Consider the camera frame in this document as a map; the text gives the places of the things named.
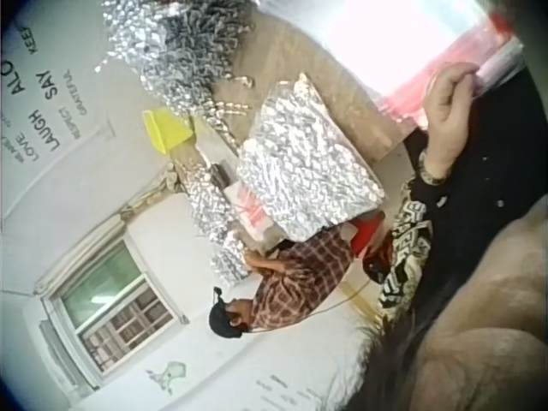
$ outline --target plaid shirt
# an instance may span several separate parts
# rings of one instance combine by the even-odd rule
[[[271,272],[253,299],[251,328],[275,329],[302,321],[335,289],[353,261],[340,227],[280,252],[286,272]]]

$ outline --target fingers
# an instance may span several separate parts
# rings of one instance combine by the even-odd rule
[[[451,104],[450,120],[468,123],[473,99],[474,75],[465,74],[462,80],[455,87]]]
[[[427,96],[431,100],[430,103],[434,106],[448,104],[455,92],[456,85],[467,74],[473,74],[478,69],[479,67],[473,63],[454,63],[443,68],[429,87]]]

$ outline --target cable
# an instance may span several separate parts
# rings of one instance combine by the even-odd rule
[[[317,311],[316,313],[312,313],[312,314],[306,316],[304,319],[302,319],[301,321],[299,321],[297,323],[284,325],[283,327],[272,328],[272,329],[269,329],[269,330],[249,331],[248,334],[259,334],[259,333],[262,333],[262,332],[271,332],[271,331],[281,330],[283,328],[288,328],[288,327],[292,327],[293,325],[300,324],[303,321],[305,321],[306,319],[310,319],[314,315],[327,313],[328,311],[331,311],[331,310],[341,306],[342,304],[344,304],[346,302],[349,302],[350,300],[354,299],[354,297],[356,297],[370,282],[371,282],[371,279],[367,280],[366,283],[363,284],[359,289],[357,289],[350,297],[347,297],[346,299],[344,299],[342,301],[339,301],[337,304],[333,304],[331,307],[328,307],[328,308],[325,308],[323,310]]]

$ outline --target man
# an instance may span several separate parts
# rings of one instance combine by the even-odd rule
[[[392,230],[384,321],[345,410],[547,405],[546,197],[492,240],[545,193],[546,122],[527,73],[481,98],[469,122],[473,72],[451,65],[426,95],[428,144]]]
[[[258,253],[247,253],[245,259],[263,280],[252,300],[225,303],[218,297],[209,321],[221,337],[239,338],[244,332],[299,323],[335,289],[354,255],[336,226],[280,251],[275,259]]]

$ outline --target patterned sleeve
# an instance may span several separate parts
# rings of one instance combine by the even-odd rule
[[[392,264],[378,299],[379,327],[411,304],[432,243],[429,211],[437,208],[441,189],[441,186],[426,184],[420,177],[403,186],[402,207],[392,227]]]

